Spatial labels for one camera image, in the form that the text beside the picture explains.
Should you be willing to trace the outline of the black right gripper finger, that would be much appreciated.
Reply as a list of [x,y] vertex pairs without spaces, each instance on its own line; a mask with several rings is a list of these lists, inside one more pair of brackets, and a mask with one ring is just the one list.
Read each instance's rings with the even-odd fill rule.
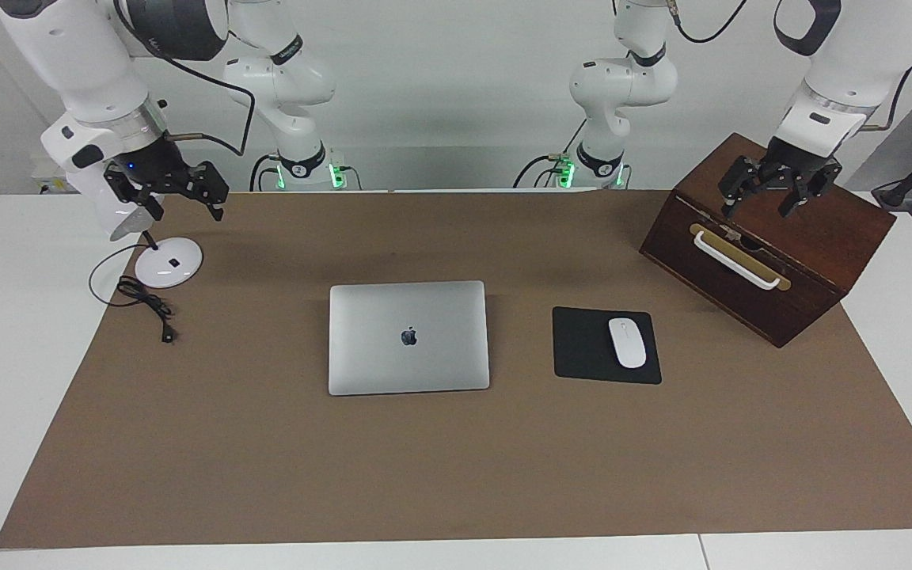
[[229,192],[229,185],[214,163],[203,161],[189,169],[189,198],[204,205],[216,222],[223,220]]
[[162,220],[163,197],[146,195],[114,161],[104,164],[105,189],[101,191],[101,221],[104,224],[135,224]]

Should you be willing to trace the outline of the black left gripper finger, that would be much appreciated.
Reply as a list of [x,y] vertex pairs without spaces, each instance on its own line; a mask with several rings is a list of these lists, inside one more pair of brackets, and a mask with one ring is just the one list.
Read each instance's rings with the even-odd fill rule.
[[778,213],[782,218],[789,218],[800,206],[806,205],[810,198],[824,196],[834,187],[841,170],[839,161],[827,161],[817,172],[809,174],[785,167],[778,180],[783,184],[782,188],[788,190],[788,195],[778,207]]
[[720,178],[719,191],[724,199],[721,213],[725,218],[731,219],[746,198],[764,191],[765,184],[760,180],[760,169],[761,165],[756,160],[739,156]]

